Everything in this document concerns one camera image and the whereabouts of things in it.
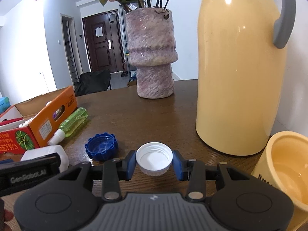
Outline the black folding chair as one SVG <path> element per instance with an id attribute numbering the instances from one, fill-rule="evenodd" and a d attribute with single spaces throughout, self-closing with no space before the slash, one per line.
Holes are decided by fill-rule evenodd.
<path id="1" fill-rule="evenodd" d="M 75 96 L 82 96 L 107 91 L 111 86 L 111 73 L 109 70 L 83 73 L 75 89 Z"/>

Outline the green liquid bottle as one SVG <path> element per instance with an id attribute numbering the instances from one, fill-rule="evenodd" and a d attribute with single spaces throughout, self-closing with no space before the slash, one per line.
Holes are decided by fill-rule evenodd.
<path id="1" fill-rule="evenodd" d="M 49 146 L 60 144 L 65 138 L 69 137 L 86 119 L 88 111 L 84 107 L 79 107 L 68 118 L 66 118 L 55 131 L 48 141 Z"/>

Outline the blue bottle cap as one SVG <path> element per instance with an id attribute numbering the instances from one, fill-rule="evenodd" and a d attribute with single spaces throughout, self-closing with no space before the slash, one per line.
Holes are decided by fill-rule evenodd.
<path id="1" fill-rule="evenodd" d="M 88 139 L 85 150 L 88 157 L 97 162 L 105 162 L 116 157 L 119 145 L 114 134 L 104 132 Z"/>

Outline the orange cardboard box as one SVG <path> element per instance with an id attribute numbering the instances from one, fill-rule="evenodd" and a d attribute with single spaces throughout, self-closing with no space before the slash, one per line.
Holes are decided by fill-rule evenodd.
<path id="1" fill-rule="evenodd" d="M 59 119 L 53 113 L 61 109 Z M 1 153 L 24 154 L 47 146 L 60 124 L 77 109 L 72 86 L 36 96 L 1 114 Z"/>

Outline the white ribbed cap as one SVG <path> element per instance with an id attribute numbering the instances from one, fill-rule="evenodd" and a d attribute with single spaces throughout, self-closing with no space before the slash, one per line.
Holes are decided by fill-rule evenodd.
<path id="1" fill-rule="evenodd" d="M 172 150 L 164 143 L 145 143 L 136 151 L 136 162 L 148 176 L 161 176 L 170 168 L 173 161 Z"/>

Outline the blue tissue pack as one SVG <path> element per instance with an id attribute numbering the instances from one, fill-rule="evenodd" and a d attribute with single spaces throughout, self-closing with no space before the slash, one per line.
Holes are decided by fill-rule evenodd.
<path id="1" fill-rule="evenodd" d="M 0 114 L 3 114 L 3 112 L 5 112 L 10 107 L 10 101 L 7 96 L 0 98 Z"/>

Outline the yellow thermos jug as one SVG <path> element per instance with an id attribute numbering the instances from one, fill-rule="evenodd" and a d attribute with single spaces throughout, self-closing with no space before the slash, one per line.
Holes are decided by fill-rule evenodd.
<path id="1" fill-rule="evenodd" d="M 196 132 L 211 148 L 248 156 L 266 146 L 295 13 L 295 0 L 202 0 Z"/>

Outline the yellow mug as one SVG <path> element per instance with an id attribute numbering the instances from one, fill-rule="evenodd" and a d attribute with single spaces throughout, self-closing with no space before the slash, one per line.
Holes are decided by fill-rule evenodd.
<path id="1" fill-rule="evenodd" d="M 287 230 L 297 230 L 307 223 L 306 136 L 292 131 L 274 134 L 252 175 L 283 191 L 293 201 L 294 214 Z"/>

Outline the dark brown door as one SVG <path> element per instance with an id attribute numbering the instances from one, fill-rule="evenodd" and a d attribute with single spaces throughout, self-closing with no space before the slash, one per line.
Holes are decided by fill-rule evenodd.
<path id="1" fill-rule="evenodd" d="M 125 71 L 117 10 L 85 17 L 82 23 L 91 70 Z"/>

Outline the pink textured vase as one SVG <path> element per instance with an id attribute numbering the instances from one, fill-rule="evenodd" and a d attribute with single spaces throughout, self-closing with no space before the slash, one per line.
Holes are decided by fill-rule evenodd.
<path id="1" fill-rule="evenodd" d="M 137 94 L 161 99 L 174 93 L 171 64 L 178 60 L 172 12 L 139 8 L 125 15 L 128 62 L 137 68 Z"/>

